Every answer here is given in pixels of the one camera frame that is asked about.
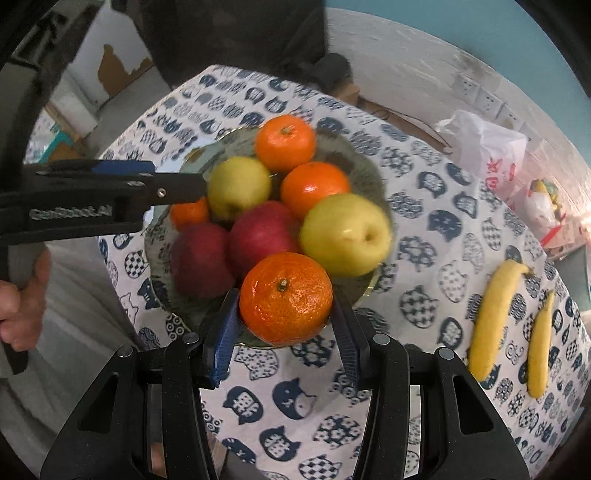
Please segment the tablecloth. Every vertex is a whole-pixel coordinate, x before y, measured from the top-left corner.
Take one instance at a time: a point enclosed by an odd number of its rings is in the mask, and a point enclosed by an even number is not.
[[[512,299],[495,367],[482,383],[532,475],[569,427],[589,383],[591,341],[577,306],[538,241],[479,180],[394,126],[305,86],[266,74],[212,66],[146,112],[103,158],[151,160],[177,171],[194,146],[239,125],[282,113],[349,138],[384,179],[397,238],[360,312],[376,330],[411,348],[445,345],[462,358],[489,276],[505,258],[532,266]],[[103,237],[121,303],[145,342],[156,348],[184,332],[166,312],[166,292],[150,281],[143,234]],[[527,393],[531,328],[550,289],[553,313],[550,383],[538,401]],[[407,475],[417,471],[418,391],[412,406]],[[242,460],[274,480],[345,480],[359,453],[369,399],[343,374],[330,327],[290,348],[236,347],[229,378],[202,391],[208,428]]]

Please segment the screw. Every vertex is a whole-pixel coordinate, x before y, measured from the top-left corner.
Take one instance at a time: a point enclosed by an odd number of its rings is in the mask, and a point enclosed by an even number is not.
[[[187,345],[192,345],[199,341],[199,334],[197,332],[189,332],[183,335],[183,342]]]
[[[120,358],[127,358],[132,353],[134,353],[134,348],[131,345],[120,346],[117,350],[117,355],[119,355]]]
[[[374,335],[374,343],[378,345],[387,345],[390,343],[390,337],[385,333],[376,333]]]
[[[439,356],[445,360],[451,360],[453,358],[453,351],[449,348],[440,348],[438,353]]]

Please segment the tangerine stem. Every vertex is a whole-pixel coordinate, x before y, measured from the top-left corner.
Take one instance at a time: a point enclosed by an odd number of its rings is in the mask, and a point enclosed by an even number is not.
[[[287,290],[287,279],[284,278],[281,280],[277,285],[277,290],[279,291],[286,291]]]

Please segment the orange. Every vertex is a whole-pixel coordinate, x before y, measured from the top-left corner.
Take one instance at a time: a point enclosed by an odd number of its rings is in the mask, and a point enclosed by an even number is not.
[[[294,168],[281,183],[281,201],[303,220],[323,198],[349,193],[351,185],[344,172],[333,164],[311,161]]]
[[[201,197],[196,202],[172,205],[170,207],[170,220],[179,232],[185,230],[189,225],[208,222],[209,208],[207,207],[207,199]]]
[[[316,133],[296,116],[276,116],[256,135],[256,156],[272,172],[287,173],[312,160],[315,152]]]
[[[305,342],[317,335],[331,306],[328,274],[315,260],[292,252],[274,254],[257,263],[240,292],[244,325],[276,346]]]

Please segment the yellow apple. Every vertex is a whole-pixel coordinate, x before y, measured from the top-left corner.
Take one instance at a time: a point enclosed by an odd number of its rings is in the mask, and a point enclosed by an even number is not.
[[[256,158],[231,157],[213,169],[207,201],[220,220],[235,220],[242,212],[266,202],[271,176]]]
[[[337,277],[358,277],[374,270],[390,251],[392,226],[368,199],[338,193],[319,201],[300,230],[302,251]]]

